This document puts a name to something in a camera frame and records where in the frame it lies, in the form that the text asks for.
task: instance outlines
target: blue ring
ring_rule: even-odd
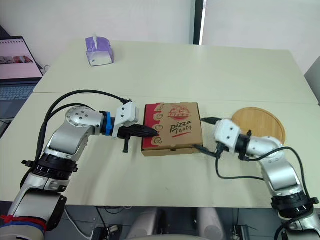
[[[29,221],[12,221],[0,226],[0,228],[4,228],[8,226],[16,226],[16,225],[31,226],[31,227],[37,228],[42,232],[43,235],[45,235],[45,230],[41,225],[33,222],[29,222]]]
[[[105,125],[105,135],[110,136],[110,132],[112,130],[112,124],[111,124],[111,114],[109,111],[106,112],[106,125]]]

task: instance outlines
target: white wall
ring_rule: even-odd
[[[320,55],[320,0],[207,0],[202,44],[287,49],[305,73]]]
[[[0,24],[51,65],[74,38],[193,42],[195,0],[0,0]]]

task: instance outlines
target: table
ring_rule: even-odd
[[[75,40],[36,93],[79,89],[134,97],[317,104],[287,50],[111,41],[115,62],[91,67]]]
[[[33,93],[0,141],[0,200],[12,201],[27,168],[22,160],[33,160],[40,126],[50,105],[62,94]],[[145,104],[174,103],[175,97],[137,96],[132,100],[141,110]],[[286,131],[286,145],[300,155],[306,182],[312,197],[319,197],[320,107],[317,104],[262,101],[218,101],[202,98],[179,98],[181,102],[198,102],[201,117],[230,118],[238,109],[263,108],[274,114]],[[62,104],[84,103],[97,111],[115,115],[120,102],[96,94],[78,94]],[[45,144],[64,122],[65,111],[50,120]],[[202,124],[204,145],[214,150],[213,126]],[[270,208],[271,196],[266,184],[252,179],[222,180],[215,173],[213,158],[201,153],[163,157],[144,157],[141,139],[132,137],[129,153],[122,153],[123,140],[91,136],[78,162],[79,170],[70,177],[64,193],[69,205],[95,206],[170,206]],[[287,153],[300,176],[294,155]],[[260,176],[256,162],[243,162],[225,152],[220,160],[224,176]]]

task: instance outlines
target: wooden cutting board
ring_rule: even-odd
[[[278,118],[264,109],[257,107],[240,109],[232,116],[232,121],[241,128],[243,134],[251,130],[252,136],[272,136],[285,143],[284,126]]]

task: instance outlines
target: cardboard box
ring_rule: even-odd
[[[143,138],[141,151],[146,157],[192,154],[197,152],[194,144],[203,145],[196,102],[147,104],[144,125],[159,133],[158,136]]]

